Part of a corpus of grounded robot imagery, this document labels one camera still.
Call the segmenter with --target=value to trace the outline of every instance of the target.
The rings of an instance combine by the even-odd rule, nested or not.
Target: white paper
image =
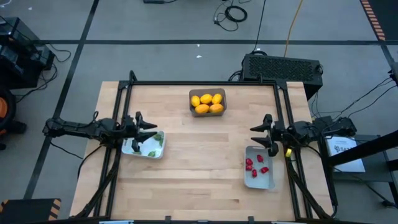
[[[356,146],[356,141],[354,139],[346,137],[333,136],[331,139],[327,139],[326,141],[330,156],[334,156],[346,150],[350,150],[351,148]],[[365,167],[363,166],[362,159],[357,159],[355,161],[337,165],[336,168],[343,172],[365,172]]]

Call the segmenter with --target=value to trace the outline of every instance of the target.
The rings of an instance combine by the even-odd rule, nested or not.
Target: white tray
[[[155,140],[153,137],[147,139],[143,143],[138,143],[140,146],[141,155],[134,154],[134,150],[132,150],[131,143],[134,138],[125,139],[123,141],[122,152],[124,154],[144,157],[148,159],[161,159],[163,157],[164,146],[166,145],[166,134],[163,131],[158,131],[158,133],[163,134],[163,143],[159,144],[159,141]],[[148,156],[148,154],[152,151],[155,151],[155,156]]]
[[[264,158],[264,162],[257,161],[257,155]],[[246,159],[253,161],[253,169],[257,170],[257,177],[252,177],[251,171],[246,171]],[[263,174],[261,168],[268,167],[268,172]],[[268,156],[268,149],[257,146],[248,146],[244,157],[244,184],[254,189],[273,189],[275,187],[272,172],[272,158]]]

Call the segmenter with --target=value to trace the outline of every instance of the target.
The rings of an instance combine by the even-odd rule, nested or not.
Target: yellow fruit
[[[194,106],[194,107],[199,106],[199,105],[200,105],[199,96],[192,96],[192,97],[191,97],[191,104],[192,104],[192,106]]]
[[[221,100],[223,99],[223,97],[221,96],[221,94],[216,94],[213,96],[213,99],[211,100],[211,102],[213,104],[217,104],[217,103],[221,103]]]
[[[209,111],[209,105],[205,105],[205,104],[199,105],[195,108],[195,111],[198,114],[207,113],[207,111]]]
[[[223,105],[217,103],[210,107],[210,113],[219,113],[224,109]]]
[[[201,103],[211,103],[211,100],[213,99],[213,97],[210,94],[204,94],[203,96],[201,96],[200,101]]]

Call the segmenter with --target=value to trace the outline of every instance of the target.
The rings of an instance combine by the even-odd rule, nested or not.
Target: black metal frame
[[[113,118],[115,119],[115,118],[117,118],[117,115],[119,112],[122,92],[126,88],[127,95],[126,95],[126,99],[124,102],[122,124],[123,124],[124,118],[128,115],[133,85],[228,85],[228,86],[259,86],[259,85],[263,85],[263,86],[272,86],[274,89],[275,105],[277,108],[278,120],[281,121],[282,123],[284,123],[284,117],[283,117],[283,113],[282,113],[282,105],[280,102],[280,95],[279,95],[279,88],[281,88],[282,92],[284,94],[284,100],[285,100],[285,105],[286,105],[286,109],[287,109],[287,117],[289,120],[289,125],[292,125],[294,123],[292,108],[290,105],[289,93],[287,91],[287,85],[285,83],[278,84],[274,81],[264,81],[264,82],[260,82],[260,83],[259,82],[195,82],[195,81],[193,81],[193,82],[192,81],[154,81],[153,82],[153,81],[137,81],[135,75],[132,73],[130,74],[130,76],[132,77],[132,80],[119,82],[118,92],[116,94],[116,102],[115,102],[114,111],[113,111]],[[118,147],[116,150],[118,152],[116,154],[119,154],[121,152],[121,147]],[[104,155],[104,162],[103,162],[101,178],[100,178],[100,182],[99,182],[100,185],[104,184],[105,180],[107,178],[106,173],[108,172],[111,151],[112,151],[112,149],[107,148],[106,153]],[[303,182],[304,186],[306,187],[305,176],[304,176],[304,171],[303,171],[303,166],[302,166],[302,160],[301,160],[299,151],[295,151],[295,158],[297,161],[298,177],[300,178],[300,180]],[[118,166],[119,160],[120,160],[120,156],[115,156],[114,165],[117,164],[117,166]],[[288,165],[290,163],[290,158],[285,158],[285,163],[286,163],[286,168],[288,169]],[[115,175],[113,175],[113,179],[110,184],[109,197],[108,197],[108,201],[107,201],[107,205],[106,205],[105,217],[111,216],[111,212],[112,212],[112,208],[113,208],[114,194],[115,194],[115,190],[116,190],[117,178],[118,178],[118,169],[116,169],[116,173],[115,173]],[[297,198],[295,182],[294,182],[293,178],[291,178],[290,176],[288,176],[288,180],[289,180],[289,187],[290,187],[290,195],[292,198],[292,208],[294,211],[295,220],[297,221],[297,220],[303,219],[303,217],[301,217],[301,215],[300,215],[299,201]],[[94,216],[100,215],[101,200],[102,200],[102,196],[96,202]],[[310,207],[308,200],[305,198],[304,198],[304,204],[305,204],[305,213],[307,216],[306,218],[309,218],[309,220],[311,220],[312,219],[312,209]],[[140,222],[143,222],[143,223],[144,222],[155,222],[155,220],[140,221]]]

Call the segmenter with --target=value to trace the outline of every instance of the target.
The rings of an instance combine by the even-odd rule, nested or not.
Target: yellow cable
[[[300,10],[300,8],[301,8],[301,4],[302,4],[302,3],[303,3],[303,0],[300,0],[300,4],[298,5],[298,8],[297,8],[297,10],[296,10],[296,14],[294,15],[292,24],[290,25],[289,34],[287,35],[287,40],[286,40],[286,47],[285,47],[284,57],[286,57],[287,46],[289,45],[290,33],[292,32],[292,28],[293,28],[294,22],[296,21],[297,14],[299,13],[299,10]]]

